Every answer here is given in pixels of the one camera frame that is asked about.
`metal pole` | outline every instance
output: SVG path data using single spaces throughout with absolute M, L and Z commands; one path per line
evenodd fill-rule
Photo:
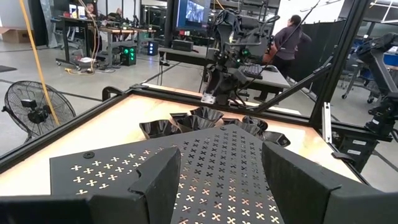
M 370 2 L 371 0 L 354 0 L 334 54 L 335 59 L 331 65 L 331 72 L 323 83 L 323 88 L 311 113 L 310 124 L 314 128 L 320 128 L 322 125 L 323 103 L 329 103 L 333 93 L 335 92 L 339 77 L 343 71 L 346 56 L 351 50 L 351 45 L 358 33 L 363 16 L 366 9 L 369 7 Z
M 166 22 L 164 24 L 164 47 L 172 46 L 174 0 L 167 0 Z

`white label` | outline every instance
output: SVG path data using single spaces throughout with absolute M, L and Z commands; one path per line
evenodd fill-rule
M 354 140 L 353 143 L 354 143 L 354 144 L 360 144 L 360 145 L 362 145 L 362 146 L 365 146 L 365 145 L 366 145 L 366 142 L 364 142 L 364 141 L 359 141 L 359 140 Z
M 358 156 L 361 155 L 361 152 L 355 151 L 355 150 L 351 150 L 351 149 L 348 149 L 347 152 L 350 153 L 350 154 L 358 155 Z

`keyboard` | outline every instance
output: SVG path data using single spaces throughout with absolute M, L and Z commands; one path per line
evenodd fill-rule
M 244 65 L 239 67 L 239 71 L 246 77 L 262 80 L 262 75 L 258 75 L 262 70 L 261 65 Z

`robotic arm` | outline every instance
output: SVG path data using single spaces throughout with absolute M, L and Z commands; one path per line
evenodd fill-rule
M 395 120 L 398 119 L 398 88 L 384 65 L 384 53 L 391 47 L 398 46 L 398 34 L 386 34 L 378 39 L 370 40 L 357 50 L 360 60 L 369 66 L 381 95 L 384 97 L 376 108 L 373 119 L 365 127 L 381 136 L 394 135 Z
M 210 80 L 201 100 L 203 103 L 226 105 L 229 99 L 239 98 L 236 90 L 247 82 L 247 78 L 238 68 L 253 57 L 264 55 L 271 46 L 267 24 L 278 19 L 279 16 L 274 16 L 260 22 L 231 9 L 220 12 L 212 27 L 220 47 L 208 54 L 208 59 L 216 63 L 207 66 Z M 231 34 L 236 39 L 233 44 L 227 41 Z

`desk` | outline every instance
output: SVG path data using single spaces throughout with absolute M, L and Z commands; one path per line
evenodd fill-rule
M 85 56 L 89 57 L 90 56 L 90 43 L 91 40 L 89 40 L 87 37 L 88 34 L 88 25 L 92 24 L 93 21 L 90 19 L 75 19 L 71 17 L 65 17 L 65 16 L 59 16 L 59 19 L 61 19 L 61 25 L 62 25 L 62 35 L 63 35 L 63 44 L 64 44 L 64 51 L 65 51 L 65 59 L 60 59 L 56 58 L 55 61 L 57 63 L 67 63 L 70 65 L 75 65 L 74 63 L 71 63 L 70 61 L 70 56 L 69 56 L 69 43 L 68 43 L 68 31 L 67 27 L 82 27 L 85 30 Z
M 193 65 L 206 67 L 208 64 L 214 63 L 214 61 L 206 58 L 206 47 L 193 46 L 193 49 L 197 50 L 198 53 L 185 52 L 182 50 L 174 50 L 164 47 L 159 48 L 159 53 L 161 57 L 163 57 L 164 53 L 166 53 L 166 60 L 190 63 Z M 280 91 L 283 91 L 284 88 L 290 88 L 289 83 L 280 72 L 262 71 L 261 76 L 262 80 L 256 79 L 252 84 L 248 86 L 248 89 L 267 90 L 269 93 L 278 94 Z
M 113 35 L 114 34 L 137 34 L 137 52 L 141 51 L 141 43 L 140 43 L 140 33 L 144 32 L 155 32 L 154 30 L 145 30 L 145 29 L 138 29 L 138 28 L 132 28 L 132 29 L 112 29 L 108 27 L 100 27 L 99 31 L 107 33 L 108 36 L 108 63 L 110 66 L 113 65 L 113 54 L 112 50 L 115 47 L 119 47 L 122 45 L 135 45 L 134 42 L 134 37 L 131 37 L 131 40 L 129 41 L 113 41 Z
M 159 88 L 180 91 L 167 87 Z M 195 108 L 196 106 L 131 95 L 0 174 L 0 195 L 49 195 L 49 158 L 143 141 L 145 137 L 139 128 L 139 123 L 170 119 L 169 113 L 189 112 Z M 224 111 L 223 113 L 227 118 L 241 119 L 243 117 L 240 114 Z M 313 128 L 271 120 L 267 120 L 267 123 L 268 130 L 284 133 L 290 139 L 291 145 L 287 149 L 343 176 L 359 181 L 343 162 L 331 156 L 332 149 Z

